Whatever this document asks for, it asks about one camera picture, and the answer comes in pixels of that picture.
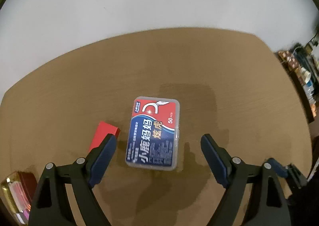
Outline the gold and red tin box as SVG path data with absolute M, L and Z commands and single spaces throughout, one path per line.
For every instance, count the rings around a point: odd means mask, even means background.
M 37 188 L 33 173 L 15 171 L 1 181 L 1 191 L 18 225 L 28 225 L 31 203 Z

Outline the red rectangular block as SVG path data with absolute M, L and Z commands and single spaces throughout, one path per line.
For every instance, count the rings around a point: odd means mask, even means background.
M 114 135 L 116 138 L 118 138 L 120 133 L 120 129 L 116 126 L 113 126 L 109 123 L 106 123 L 104 121 L 101 121 L 98 124 L 98 127 L 95 131 L 94 137 L 91 141 L 91 145 L 89 147 L 89 151 L 91 151 L 94 148 L 99 147 L 99 145 L 102 143 L 102 141 L 104 140 L 104 138 L 108 135 L 108 134 L 112 134 Z

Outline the cluttered side shelf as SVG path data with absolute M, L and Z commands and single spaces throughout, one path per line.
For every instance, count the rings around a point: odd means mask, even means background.
M 318 116 L 318 34 L 306 45 L 296 43 L 274 55 L 294 84 L 308 123 L 312 123 Z

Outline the dental floss plastic box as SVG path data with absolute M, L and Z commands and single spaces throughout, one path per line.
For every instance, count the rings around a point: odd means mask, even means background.
M 177 166 L 180 104 L 176 99 L 134 100 L 125 162 L 130 167 L 172 171 Z

